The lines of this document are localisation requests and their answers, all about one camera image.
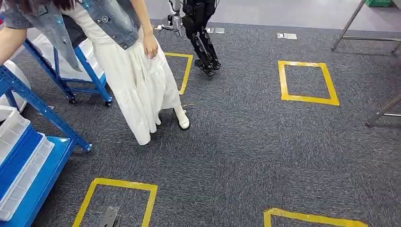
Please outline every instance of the woman's arm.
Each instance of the woman's arm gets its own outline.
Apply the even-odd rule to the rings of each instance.
[[[153,58],[157,54],[157,41],[153,36],[152,25],[148,15],[148,9],[145,5],[145,0],[131,0],[132,6],[134,7],[139,21],[142,24],[143,29],[143,48],[148,58]]]
[[[0,31],[0,65],[4,64],[26,39],[26,29],[3,28]]]

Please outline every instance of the green container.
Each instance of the green container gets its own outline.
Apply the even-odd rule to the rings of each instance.
[[[389,7],[392,0],[366,0],[369,7]]]

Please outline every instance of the white maxi skirt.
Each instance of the white maxi skirt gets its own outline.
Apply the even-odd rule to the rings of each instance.
[[[115,42],[93,43],[93,47],[125,120],[138,143],[145,145],[160,124],[159,111],[181,106],[181,101],[160,45],[157,56],[148,59],[141,35],[127,50]]]

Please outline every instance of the white dress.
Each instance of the white dress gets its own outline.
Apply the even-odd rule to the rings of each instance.
[[[80,4],[63,14],[73,18],[93,43],[94,54],[105,70],[125,120],[138,143],[147,144],[150,132],[155,132],[156,124],[160,124],[159,111],[181,106],[177,84],[162,49],[159,46],[157,56],[147,58],[142,28],[137,42],[122,49]]]

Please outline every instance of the denim jacket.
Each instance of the denim jacket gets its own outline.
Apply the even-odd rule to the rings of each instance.
[[[77,2],[123,49],[128,49],[137,41],[140,22],[130,0],[77,0]],[[76,42],[78,37],[82,37],[82,29],[70,17],[62,15],[51,1],[46,5],[39,4],[35,8],[32,12],[23,13],[19,5],[3,0],[0,13],[4,16],[6,27],[13,29],[36,27],[50,40],[71,67],[80,71],[71,40]]]

